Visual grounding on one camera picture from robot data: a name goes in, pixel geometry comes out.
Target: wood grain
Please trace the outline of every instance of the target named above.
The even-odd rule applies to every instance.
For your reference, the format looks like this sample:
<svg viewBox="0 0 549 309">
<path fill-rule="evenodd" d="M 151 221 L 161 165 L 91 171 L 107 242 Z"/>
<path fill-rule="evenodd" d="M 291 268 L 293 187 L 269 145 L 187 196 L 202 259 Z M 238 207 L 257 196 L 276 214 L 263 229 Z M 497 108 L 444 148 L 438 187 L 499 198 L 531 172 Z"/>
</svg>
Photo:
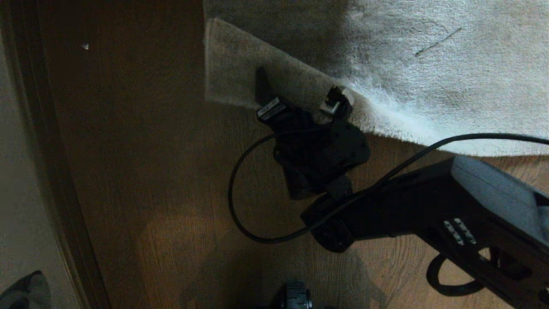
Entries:
<svg viewBox="0 0 549 309">
<path fill-rule="evenodd" d="M 318 307 L 508 308 L 486 290 L 460 298 L 432 290 L 425 272 L 436 252 L 415 236 L 356 243 L 344 254 L 309 235 L 276 246 L 241 236 L 226 205 L 229 174 L 269 131 L 250 110 L 204 102 L 199 0 L 56 2 L 41 7 L 40 22 L 59 126 L 113 308 L 246 308 L 269 302 L 287 279 L 305 280 Z M 371 160 L 350 173 L 356 188 L 421 148 L 369 141 Z M 549 158 L 487 161 L 549 191 Z M 310 202 L 288 201 L 269 146 L 246 162 L 235 196 L 245 225 L 262 235 L 301 227 Z M 468 279 L 452 266 L 444 273 L 454 283 Z"/>
</svg>

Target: black strap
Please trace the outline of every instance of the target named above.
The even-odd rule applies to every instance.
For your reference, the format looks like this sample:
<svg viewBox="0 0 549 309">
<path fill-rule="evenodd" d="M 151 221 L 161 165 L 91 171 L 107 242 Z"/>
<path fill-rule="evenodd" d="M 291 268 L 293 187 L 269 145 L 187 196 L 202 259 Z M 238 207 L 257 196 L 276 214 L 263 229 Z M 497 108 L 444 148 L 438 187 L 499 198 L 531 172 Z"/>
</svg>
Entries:
<svg viewBox="0 0 549 309">
<path fill-rule="evenodd" d="M 462 285 L 445 285 L 440 284 L 439 281 L 439 272 L 442 263 L 446 260 L 446 257 L 442 254 L 439 254 L 431 261 L 429 268 L 427 268 L 427 282 L 437 290 L 440 294 L 445 296 L 466 296 L 473 293 L 476 293 L 484 288 L 482 283 L 477 280 L 473 280 L 469 283 Z"/>
</svg>

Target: black cable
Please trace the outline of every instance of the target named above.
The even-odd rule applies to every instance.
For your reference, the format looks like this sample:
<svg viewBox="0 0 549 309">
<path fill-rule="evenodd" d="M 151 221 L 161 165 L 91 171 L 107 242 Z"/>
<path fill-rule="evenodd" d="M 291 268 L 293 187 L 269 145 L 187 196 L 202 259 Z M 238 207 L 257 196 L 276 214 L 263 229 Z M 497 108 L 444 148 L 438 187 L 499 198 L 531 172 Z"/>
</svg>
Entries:
<svg viewBox="0 0 549 309">
<path fill-rule="evenodd" d="M 437 292 L 444 296 L 466 296 L 476 293 L 484 288 L 483 284 L 478 280 L 473 280 L 460 285 L 441 284 L 439 280 L 439 272 L 445 260 L 446 256 L 441 253 L 429 263 L 429 267 L 427 268 L 427 282 Z"/>
<path fill-rule="evenodd" d="M 340 211 L 346 209 L 349 205 L 351 205 L 353 202 L 357 201 L 360 198 L 363 198 L 364 196 L 371 194 L 373 191 L 379 189 L 382 187 L 387 181 L 389 181 L 393 176 L 401 172 L 403 169 L 408 167 L 410 164 L 414 163 L 415 161 L 419 160 L 420 158 L 427 155 L 429 152 L 452 142 L 456 141 L 464 141 L 464 140 L 479 140 L 479 139 L 492 139 L 492 140 L 516 140 L 516 141 L 525 141 L 525 142 L 534 142 L 544 145 L 549 145 L 549 140 L 542 139 L 539 137 L 534 136 L 528 136 L 528 135 L 521 135 L 521 134 L 510 134 L 510 133 L 473 133 L 473 134 L 464 134 L 464 135 L 456 135 L 453 137 L 448 137 L 446 139 L 440 140 L 425 149 L 421 150 L 420 152 L 416 153 L 409 159 L 405 160 L 401 164 L 399 164 L 397 167 L 392 169 L 390 172 L 385 174 L 381 179 L 379 179 L 375 184 L 373 184 L 371 187 L 364 189 L 362 191 L 359 191 L 355 194 L 352 194 L 351 196 L 347 197 L 345 201 L 336 207 L 334 210 L 332 210 L 330 213 L 328 213 L 326 216 L 319 219 L 317 222 L 304 227 L 302 229 L 299 229 L 291 234 L 288 234 L 286 236 L 276 237 L 276 238 L 263 238 L 259 237 L 257 235 L 254 235 L 250 231 L 248 231 L 240 222 L 238 219 L 236 212 L 234 211 L 234 205 L 233 205 L 233 185 L 234 185 L 234 179 L 236 177 L 237 171 L 240 168 L 240 165 L 242 164 L 242 161 L 246 159 L 246 157 L 249 155 L 252 150 L 254 150 L 259 145 L 263 144 L 266 141 L 272 140 L 275 137 L 282 136 L 282 135 L 288 135 L 288 134 L 298 134 L 298 133 L 309 133 L 317 131 L 318 129 L 309 129 L 309 130 L 298 130 L 298 131 L 289 131 L 289 132 L 283 132 L 283 133 L 275 133 L 268 136 L 263 137 L 259 141 L 255 142 L 250 148 L 248 148 L 240 157 L 237 164 L 233 168 L 233 172 L 231 174 L 231 179 L 229 181 L 229 190 L 228 190 L 228 203 L 229 203 L 229 210 L 231 211 L 231 216 L 233 218 L 234 223 L 237 225 L 238 229 L 248 238 L 260 242 L 262 244 L 277 244 L 280 242 L 285 242 L 292 240 L 294 238 L 297 238 L 301 235 L 304 235 L 320 225 L 322 225 L 324 222 L 332 218 L 334 215 L 339 213 Z"/>
</svg>

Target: carpet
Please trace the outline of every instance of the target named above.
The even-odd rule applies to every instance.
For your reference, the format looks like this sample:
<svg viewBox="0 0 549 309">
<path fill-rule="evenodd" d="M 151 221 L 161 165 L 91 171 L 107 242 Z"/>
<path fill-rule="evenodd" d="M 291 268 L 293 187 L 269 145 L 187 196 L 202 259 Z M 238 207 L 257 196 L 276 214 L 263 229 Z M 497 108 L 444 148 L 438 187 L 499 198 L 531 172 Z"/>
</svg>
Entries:
<svg viewBox="0 0 549 309">
<path fill-rule="evenodd" d="M 204 10 L 208 101 L 257 108 L 262 65 L 279 94 L 313 112 L 330 86 L 351 88 L 351 122 L 367 133 L 421 145 L 465 133 L 549 137 L 547 1 L 205 0 Z M 549 153 L 492 140 L 444 149 Z"/>
</svg>

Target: black device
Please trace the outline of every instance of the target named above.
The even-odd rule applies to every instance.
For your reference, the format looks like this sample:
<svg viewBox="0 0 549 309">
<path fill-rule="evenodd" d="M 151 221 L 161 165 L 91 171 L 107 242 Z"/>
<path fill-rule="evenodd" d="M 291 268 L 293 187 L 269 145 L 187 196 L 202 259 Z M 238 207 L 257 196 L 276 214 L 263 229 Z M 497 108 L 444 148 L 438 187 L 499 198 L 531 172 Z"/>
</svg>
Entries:
<svg viewBox="0 0 549 309">
<path fill-rule="evenodd" d="M 326 97 L 324 110 L 332 117 L 327 124 L 317 124 L 310 112 L 276 95 L 264 68 L 256 72 L 255 100 L 262 106 L 257 119 L 275 134 L 310 131 L 276 138 L 273 156 L 284 168 L 290 198 L 350 192 L 345 173 L 368 161 L 370 152 L 364 134 L 347 121 L 352 106 L 342 88 L 332 88 Z"/>
<path fill-rule="evenodd" d="M 456 156 L 391 178 L 410 163 L 449 142 L 514 139 L 549 145 L 549 140 L 515 134 L 469 134 L 439 141 L 411 157 L 372 187 L 351 191 L 345 173 L 369 158 L 366 139 L 347 122 L 351 102 L 334 87 L 320 109 L 332 117 L 317 124 L 311 114 L 274 94 L 266 72 L 256 72 L 257 116 L 274 134 L 248 149 L 229 182 L 229 209 L 251 239 L 274 244 L 312 232 L 327 250 L 344 252 L 354 241 L 416 234 L 440 252 L 429 265 L 429 284 L 446 296 L 487 287 L 516 308 L 549 308 L 549 197 L 484 162 Z M 290 197 L 320 196 L 290 235 L 267 239 L 247 231 L 232 203 L 236 172 L 247 154 L 276 138 L 273 155 L 284 168 Z M 474 281 L 448 286 L 439 270 L 449 259 Z"/>
<path fill-rule="evenodd" d="M 305 283 L 290 280 L 280 288 L 268 307 L 257 309 L 315 309 L 315 307 L 313 307 L 311 291 L 306 288 Z M 337 308 L 326 306 L 324 309 Z"/>
</svg>

